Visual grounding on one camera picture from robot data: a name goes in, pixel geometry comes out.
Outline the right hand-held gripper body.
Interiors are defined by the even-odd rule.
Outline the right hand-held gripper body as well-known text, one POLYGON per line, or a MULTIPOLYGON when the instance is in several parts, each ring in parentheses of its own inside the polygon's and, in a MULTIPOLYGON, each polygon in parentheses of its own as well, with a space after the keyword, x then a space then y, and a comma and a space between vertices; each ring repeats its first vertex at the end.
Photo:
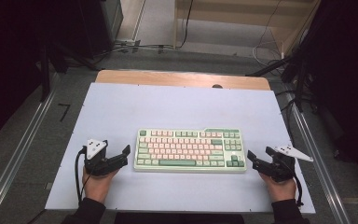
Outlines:
POLYGON ((313 162, 313 158, 292 146, 274 147, 277 151, 272 158, 273 176, 276 182, 292 179, 295 175, 296 159, 313 162))

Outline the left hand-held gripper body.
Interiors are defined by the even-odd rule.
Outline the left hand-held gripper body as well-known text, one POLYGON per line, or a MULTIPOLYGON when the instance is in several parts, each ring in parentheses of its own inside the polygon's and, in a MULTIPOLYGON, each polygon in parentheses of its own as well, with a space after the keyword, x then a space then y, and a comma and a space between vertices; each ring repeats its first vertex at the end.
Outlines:
POLYGON ((85 169, 89 175, 106 175, 104 172, 106 162, 105 142, 89 139, 86 144, 85 169))

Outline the green and pink keyboard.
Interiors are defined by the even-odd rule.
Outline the green and pink keyboard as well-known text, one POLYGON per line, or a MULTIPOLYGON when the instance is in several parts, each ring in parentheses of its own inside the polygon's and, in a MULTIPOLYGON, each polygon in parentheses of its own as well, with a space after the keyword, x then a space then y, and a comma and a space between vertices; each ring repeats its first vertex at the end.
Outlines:
POLYGON ((134 169, 156 172, 242 173, 246 171, 241 131, 141 129, 134 169))

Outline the person's right hand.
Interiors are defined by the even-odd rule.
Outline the person's right hand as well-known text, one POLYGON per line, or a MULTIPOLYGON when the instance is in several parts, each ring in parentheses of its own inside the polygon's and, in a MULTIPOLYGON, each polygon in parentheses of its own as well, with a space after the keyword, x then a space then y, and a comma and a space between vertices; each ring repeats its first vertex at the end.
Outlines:
POLYGON ((275 182, 270 176, 259 174, 266 183, 271 200, 275 202, 292 200, 296 197, 296 182, 293 179, 275 182))

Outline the person's left hand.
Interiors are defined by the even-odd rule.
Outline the person's left hand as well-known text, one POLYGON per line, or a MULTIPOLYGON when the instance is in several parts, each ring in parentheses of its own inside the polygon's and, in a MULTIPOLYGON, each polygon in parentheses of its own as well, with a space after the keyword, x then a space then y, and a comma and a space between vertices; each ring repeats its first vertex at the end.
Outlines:
POLYGON ((83 169, 82 182, 85 191, 85 197, 92 199, 98 203, 104 203, 113 177, 117 174, 117 170, 108 175, 94 176, 89 175, 86 169, 83 169))

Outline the white table board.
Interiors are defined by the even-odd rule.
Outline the white table board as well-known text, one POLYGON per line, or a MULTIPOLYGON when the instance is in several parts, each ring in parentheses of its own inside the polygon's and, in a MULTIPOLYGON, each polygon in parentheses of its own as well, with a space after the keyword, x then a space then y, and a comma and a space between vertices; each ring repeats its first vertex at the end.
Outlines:
MULTIPOLYGON (((237 128, 261 160, 266 147, 290 138, 273 91, 93 83, 62 158, 48 210, 75 209, 77 152, 90 139, 105 140, 110 157, 134 147, 141 128, 237 128)), ((138 172, 131 164, 114 177, 107 208, 117 211, 250 213, 271 209, 257 171, 236 174, 138 172)))

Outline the wooden table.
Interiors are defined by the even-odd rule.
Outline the wooden table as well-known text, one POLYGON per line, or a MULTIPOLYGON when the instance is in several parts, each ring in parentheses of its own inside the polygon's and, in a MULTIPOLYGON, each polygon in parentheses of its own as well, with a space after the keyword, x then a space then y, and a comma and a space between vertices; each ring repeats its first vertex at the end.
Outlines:
POLYGON ((137 70, 102 70, 97 83, 118 83, 155 86, 179 86, 269 91, 269 82, 263 77, 223 76, 191 72, 159 72, 137 70))

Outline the black cabinet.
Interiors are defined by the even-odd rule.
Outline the black cabinet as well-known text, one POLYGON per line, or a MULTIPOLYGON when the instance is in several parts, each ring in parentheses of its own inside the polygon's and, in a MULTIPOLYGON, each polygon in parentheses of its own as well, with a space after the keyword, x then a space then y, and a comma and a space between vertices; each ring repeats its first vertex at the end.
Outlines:
POLYGON ((85 55, 93 58, 113 49, 124 16, 120 0, 78 0, 84 24, 85 55))

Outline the wooden shelf unit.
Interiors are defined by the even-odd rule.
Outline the wooden shelf unit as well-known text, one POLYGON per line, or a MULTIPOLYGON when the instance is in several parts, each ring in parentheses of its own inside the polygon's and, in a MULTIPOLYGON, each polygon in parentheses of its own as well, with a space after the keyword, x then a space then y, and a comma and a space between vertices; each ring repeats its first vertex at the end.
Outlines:
POLYGON ((216 21, 265 26, 279 50, 290 55, 301 34, 310 27, 322 0, 174 0, 173 45, 177 46, 178 20, 216 21))

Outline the aluminium floor rail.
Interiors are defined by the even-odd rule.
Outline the aluminium floor rail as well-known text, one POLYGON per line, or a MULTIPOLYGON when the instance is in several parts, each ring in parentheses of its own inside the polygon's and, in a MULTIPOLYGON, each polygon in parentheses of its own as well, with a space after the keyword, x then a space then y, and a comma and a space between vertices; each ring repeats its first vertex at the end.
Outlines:
POLYGON ((56 91, 51 91, 45 101, 38 105, 38 108, 36 109, 29 125, 27 126, 24 135, 21 137, 21 140, 18 143, 9 162, 7 162, 3 173, 0 175, 0 205, 5 199, 11 183, 13 182, 16 173, 19 171, 20 166, 30 148, 30 145, 34 140, 39 126, 48 112, 55 93, 56 91))
POLYGON ((337 224, 351 224, 350 217, 345 209, 337 188, 331 175, 328 172, 327 166, 324 163, 322 154, 319 152, 319 148, 310 132, 310 128, 304 115, 294 105, 292 108, 293 116, 296 121, 296 125, 301 133, 302 139, 305 144, 305 148, 314 159, 313 167, 321 182, 322 189, 324 190, 325 198, 329 204, 332 215, 335 218, 337 224))

